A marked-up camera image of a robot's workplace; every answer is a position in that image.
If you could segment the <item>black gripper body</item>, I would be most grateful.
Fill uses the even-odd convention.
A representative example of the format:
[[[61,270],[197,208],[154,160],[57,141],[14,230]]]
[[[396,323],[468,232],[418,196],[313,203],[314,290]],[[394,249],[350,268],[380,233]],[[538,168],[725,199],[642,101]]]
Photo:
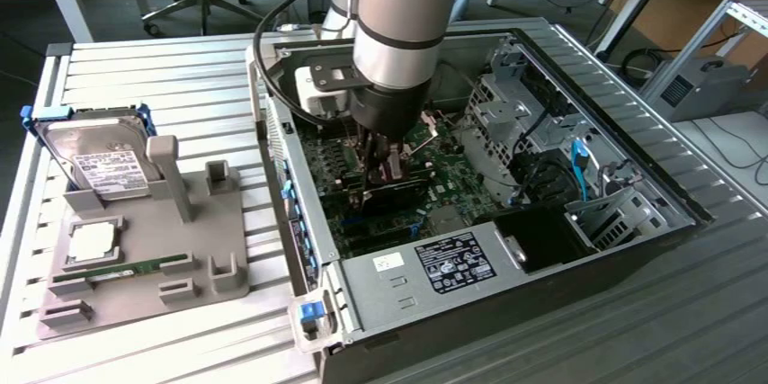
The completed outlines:
[[[429,81],[406,89],[382,86],[357,87],[349,102],[353,120],[389,139],[402,139],[414,127],[426,104]]]

